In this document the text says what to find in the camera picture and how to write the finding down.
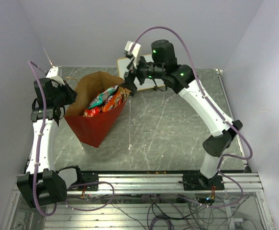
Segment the red snack mix bag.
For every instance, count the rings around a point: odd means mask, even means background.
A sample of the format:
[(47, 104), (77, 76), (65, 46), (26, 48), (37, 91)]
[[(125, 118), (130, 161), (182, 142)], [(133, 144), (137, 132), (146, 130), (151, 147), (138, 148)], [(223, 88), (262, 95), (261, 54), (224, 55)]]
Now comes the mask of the red snack mix bag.
[(83, 117), (94, 117), (102, 112), (102, 109), (99, 107), (93, 107), (91, 109), (85, 109), (83, 113)]

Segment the red brown paper bag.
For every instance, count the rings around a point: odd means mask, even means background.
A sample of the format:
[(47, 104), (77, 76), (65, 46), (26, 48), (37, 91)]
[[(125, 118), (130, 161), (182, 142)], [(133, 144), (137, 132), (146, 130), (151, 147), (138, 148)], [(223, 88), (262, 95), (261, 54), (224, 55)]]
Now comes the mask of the red brown paper bag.
[(122, 78), (102, 71), (86, 75), (79, 80), (75, 87), (78, 93), (76, 101), (68, 107), (65, 114), (65, 120), (79, 141), (96, 148), (102, 143), (126, 102), (93, 117), (84, 117), (84, 110), (98, 93), (122, 82)]

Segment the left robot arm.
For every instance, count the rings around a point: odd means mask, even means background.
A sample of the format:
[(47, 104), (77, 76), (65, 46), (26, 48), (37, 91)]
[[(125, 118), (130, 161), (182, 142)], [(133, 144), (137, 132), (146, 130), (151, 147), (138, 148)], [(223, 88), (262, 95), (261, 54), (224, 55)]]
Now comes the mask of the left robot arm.
[(79, 190), (83, 184), (78, 166), (59, 171), (54, 168), (53, 148), (59, 121), (65, 106), (75, 102), (77, 93), (61, 77), (45, 77), (34, 81), (36, 98), (32, 103), (33, 145), (27, 168), (17, 178), (17, 187), (30, 208), (60, 203), (67, 189)]

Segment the teal Fox's candy bag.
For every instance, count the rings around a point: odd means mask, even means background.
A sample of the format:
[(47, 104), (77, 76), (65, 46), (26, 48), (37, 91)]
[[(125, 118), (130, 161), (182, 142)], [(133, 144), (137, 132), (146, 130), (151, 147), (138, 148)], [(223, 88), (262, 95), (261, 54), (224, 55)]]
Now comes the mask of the teal Fox's candy bag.
[(93, 99), (90, 104), (88, 105), (88, 109), (94, 108), (96, 106), (101, 105), (105, 102), (105, 100), (112, 95), (116, 90), (118, 89), (118, 85), (111, 86), (108, 89), (106, 89), (104, 92), (100, 93), (98, 96), (96, 96), (95, 99)]

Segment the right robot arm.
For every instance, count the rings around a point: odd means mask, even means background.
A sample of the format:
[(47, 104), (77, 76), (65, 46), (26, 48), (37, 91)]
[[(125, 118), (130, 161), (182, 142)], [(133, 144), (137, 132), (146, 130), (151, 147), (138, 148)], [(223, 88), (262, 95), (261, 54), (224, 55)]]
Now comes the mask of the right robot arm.
[(197, 112), (211, 134), (202, 144), (206, 154), (197, 184), (201, 189), (209, 189), (214, 184), (224, 150), (231, 145), (243, 124), (240, 120), (230, 118), (214, 103), (201, 82), (196, 80), (190, 66), (178, 64), (172, 43), (165, 39), (156, 40), (151, 44), (151, 48), (152, 61), (148, 62), (140, 55), (139, 44), (131, 41), (126, 43), (124, 50), (130, 63), (121, 86), (135, 93), (135, 81), (142, 85), (146, 79), (160, 79), (166, 89), (172, 89)]

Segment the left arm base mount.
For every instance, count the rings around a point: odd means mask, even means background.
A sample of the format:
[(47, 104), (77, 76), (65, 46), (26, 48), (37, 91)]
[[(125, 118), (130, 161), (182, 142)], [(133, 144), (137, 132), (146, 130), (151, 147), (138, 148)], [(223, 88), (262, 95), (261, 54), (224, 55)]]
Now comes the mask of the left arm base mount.
[(94, 182), (98, 181), (98, 176), (95, 174), (77, 172), (74, 168), (62, 170), (58, 175), (64, 180), (67, 190), (83, 190), (86, 187), (86, 191), (97, 191), (98, 184)]

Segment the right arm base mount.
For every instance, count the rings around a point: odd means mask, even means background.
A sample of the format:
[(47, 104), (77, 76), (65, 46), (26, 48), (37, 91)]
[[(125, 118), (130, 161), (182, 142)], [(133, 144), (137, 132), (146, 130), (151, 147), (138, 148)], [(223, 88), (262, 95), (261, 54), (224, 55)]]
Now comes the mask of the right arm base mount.
[(223, 177), (220, 175), (214, 175), (208, 179), (203, 176), (199, 171), (190, 171), (183, 174), (182, 179), (178, 181), (183, 185), (185, 191), (211, 191), (212, 189), (224, 190)]

